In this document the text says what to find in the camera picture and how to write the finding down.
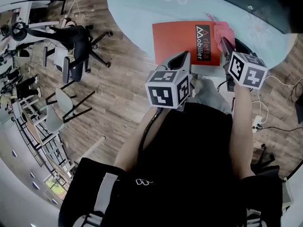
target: wooden floor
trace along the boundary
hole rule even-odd
[[[115,24],[109,10],[107,0],[77,0],[80,14],[74,4],[69,17],[78,25],[93,24],[91,34],[97,37],[104,31],[112,30],[114,36],[105,37],[98,44],[96,52],[105,60],[111,61],[107,69],[93,58],[89,60],[91,73],[83,73],[81,82],[74,83],[67,92],[77,94],[75,102],[92,91],[96,93],[84,104],[93,107],[87,114],[69,122],[62,130],[61,136],[67,153],[72,160],[81,156],[101,136],[106,136],[105,144],[91,155],[91,158],[106,164],[113,164],[118,150],[131,132],[136,128],[141,118],[149,109],[146,99],[144,82],[149,71],[155,69],[154,61],[134,45]],[[68,0],[65,10],[68,11],[73,0]],[[60,20],[61,3],[53,4],[48,9],[45,20]],[[31,74],[39,74],[39,87],[43,98],[50,95],[56,87],[63,86],[62,74],[54,68],[53,61],[48,60],[45,69],[37,63],[42,63],[43,47],[46,43],[37,43],[33,47],[31,62],[18,59],[26,74],[30,64]],[[298,41],[283,63],[270,70],[284,83],[294,84],[303,77],[303,36]],[[264,127],[275,126],[283,129],[298,127],[294,104],[290,99],[291,88],[268,78],[260,91],[261,100],[268,106],[269,116]],[[258,114],[259,104],[254,104],[254,114]],[[266,117],[262,107],[261,115]],[[254,159],[260,155],[260,146],[265,143],[268,152],[275,155],[274,165],[281,167],[280,176],[287,176],[303,159],[303,130],[283,132],[276,129],[266,129],[254,134]]]

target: pink object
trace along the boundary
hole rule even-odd
[[[214,40],[218,44],[218,49],[222,52],[222,38],[225,37],[233,46],[233,48],[236,47],[235,42],[235,33],[234,31],[229,27],[228,23],[226,22],[220,22],[215,21],[214,18],[207,13],[206,14],[213,22],[216,23],[214,26]]]

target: red folder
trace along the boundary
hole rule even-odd
[[[214,40],[214,22],[179,21],[152,25],[156,64],[183,51],[191,53],[194,65],[220,65],[220,51]]]

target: shoe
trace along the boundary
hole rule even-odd
[[[38,97],[41,97],[41,90],[40,90],[40,88],[37,88],[37,91],[38,91]]]
[[[35,75],[35,83],[36,83],[36,84],[38,83],[38,74]]]

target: light blue table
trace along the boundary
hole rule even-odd
[[[244,42],[271,69],[291,50],[296,35],[282,34],[263,20],[224,0],[107,0],[108,8],[123,33],[154,58],[152,24],[207,20],[228,22],[236,38]],[[199,66],[193,72],[225,77],[222,67]]]

